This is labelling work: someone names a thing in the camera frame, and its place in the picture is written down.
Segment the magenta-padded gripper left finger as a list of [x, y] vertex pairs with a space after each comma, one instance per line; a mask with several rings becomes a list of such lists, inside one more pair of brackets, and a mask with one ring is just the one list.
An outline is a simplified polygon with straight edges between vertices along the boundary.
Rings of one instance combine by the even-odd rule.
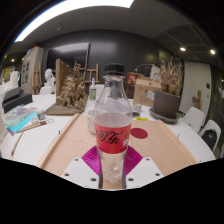
[[73, 158], [61, 177], [84, 188], [99, 189], [101, 161], [97, 147], [89, 149], [81, 158]]

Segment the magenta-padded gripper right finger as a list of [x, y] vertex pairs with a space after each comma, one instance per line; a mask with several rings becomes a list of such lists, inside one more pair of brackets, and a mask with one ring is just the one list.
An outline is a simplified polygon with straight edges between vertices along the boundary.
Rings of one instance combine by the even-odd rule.
[[123, 162], [123, 188], [143, 187], [163, 177], [150, 157], [142, 157], [134, 148], [128, 147]]

